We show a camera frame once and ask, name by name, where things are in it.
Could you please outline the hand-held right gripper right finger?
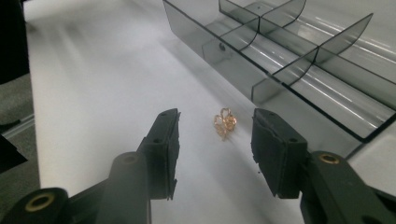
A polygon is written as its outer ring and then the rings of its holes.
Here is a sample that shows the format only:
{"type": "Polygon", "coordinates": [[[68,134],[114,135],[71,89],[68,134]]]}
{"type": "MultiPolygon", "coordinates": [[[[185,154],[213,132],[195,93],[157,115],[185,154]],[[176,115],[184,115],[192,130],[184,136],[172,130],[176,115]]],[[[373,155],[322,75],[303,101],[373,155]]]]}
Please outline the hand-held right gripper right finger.
{"type": "Polygon", "coordinates": [[[273,195],[298,198],[298,167],[305,160],[307,141],[275,112],[256,108],[251,149],[273,195]]]}

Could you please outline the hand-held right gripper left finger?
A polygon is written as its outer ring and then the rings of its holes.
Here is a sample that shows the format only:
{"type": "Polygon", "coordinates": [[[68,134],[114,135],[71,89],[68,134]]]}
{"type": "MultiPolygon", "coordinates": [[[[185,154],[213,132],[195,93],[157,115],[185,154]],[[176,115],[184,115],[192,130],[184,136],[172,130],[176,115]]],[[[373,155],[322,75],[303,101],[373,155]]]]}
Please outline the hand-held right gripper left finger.
{"type": "Polygon", "coordinates": [[[176,108],[161,112],[138,148],[146,157],[148,191],[152,200],[169,200],[174,196],[180,149],[179,115],[176,108]]]}

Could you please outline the gold earring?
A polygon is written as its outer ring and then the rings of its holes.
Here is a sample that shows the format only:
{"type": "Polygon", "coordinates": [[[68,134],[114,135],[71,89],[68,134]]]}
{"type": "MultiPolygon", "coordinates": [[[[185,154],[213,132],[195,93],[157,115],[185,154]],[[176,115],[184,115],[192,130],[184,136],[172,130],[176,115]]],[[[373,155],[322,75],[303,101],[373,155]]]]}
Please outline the gold earring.
{"type": "Polygon", "coordinates": [[[213,119],[214,128],[216,133],[224,141],[228,134],[234,131],[237,124],[236,117],[232,114],[230,108],[225,107],[220,110],[220,112],[214,116],[213,119]]]}

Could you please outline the grey transparent compartment box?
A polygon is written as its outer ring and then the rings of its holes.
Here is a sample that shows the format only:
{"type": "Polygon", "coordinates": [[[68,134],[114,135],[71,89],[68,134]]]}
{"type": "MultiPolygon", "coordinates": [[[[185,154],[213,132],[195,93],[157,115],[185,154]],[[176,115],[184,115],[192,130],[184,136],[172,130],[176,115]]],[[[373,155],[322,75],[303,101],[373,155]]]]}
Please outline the grey transparent compartment box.
{"type": "Polygon", "coordinates": [[[358,0],[163,0],[171,31],[308,139],[367,143],[396,124],[396,61],[363,45],[358,0]]]}

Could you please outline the white table board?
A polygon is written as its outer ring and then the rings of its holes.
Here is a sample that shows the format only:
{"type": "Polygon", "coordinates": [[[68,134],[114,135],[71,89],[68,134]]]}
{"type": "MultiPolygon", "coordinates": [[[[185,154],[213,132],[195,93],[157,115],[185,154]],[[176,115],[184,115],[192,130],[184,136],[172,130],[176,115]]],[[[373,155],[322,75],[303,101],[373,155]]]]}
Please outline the white table board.
{"type": "MultiPolygon", "coordinates": [[[[358,1],[375,16],[363,45],[396,61],[396,0],[358,1]]],[[[43,187],[76,194],[106,179],[176,108],[176,191],[152,202],[154,224],[303,224],[299,202],[276,198],[253,160],[258,106],[171,31],[163,0],[30,0],[24,10],[43,187]],[[213,119],[225,107],[237,124],[222,141],[213,119]]],[[[294,129],[396,196],[396,124],[367,143],[294,129]]]]}

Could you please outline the black curtain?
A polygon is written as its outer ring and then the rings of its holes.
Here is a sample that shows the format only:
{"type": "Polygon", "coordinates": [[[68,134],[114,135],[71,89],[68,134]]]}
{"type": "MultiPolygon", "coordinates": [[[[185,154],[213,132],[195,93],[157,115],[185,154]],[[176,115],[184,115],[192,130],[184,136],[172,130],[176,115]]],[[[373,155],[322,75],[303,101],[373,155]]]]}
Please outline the black curtain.
{"type": "Polygon", "coordinates": [[[30,72],[21,0],[0,0],[0,85],[30,72]]]}

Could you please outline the aluminium floor rail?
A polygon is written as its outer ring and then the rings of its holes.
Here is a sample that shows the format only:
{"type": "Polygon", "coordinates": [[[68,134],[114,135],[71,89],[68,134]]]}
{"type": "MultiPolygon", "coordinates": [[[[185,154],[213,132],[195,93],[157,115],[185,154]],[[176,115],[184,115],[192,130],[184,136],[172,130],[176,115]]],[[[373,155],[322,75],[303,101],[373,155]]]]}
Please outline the aluminium floor rail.
{"type": "Polygon", "coordinates": [[[0,134],[9,139],[35,125],[35,115],[31,114],[7,124],[0,124],[0,134]]]}

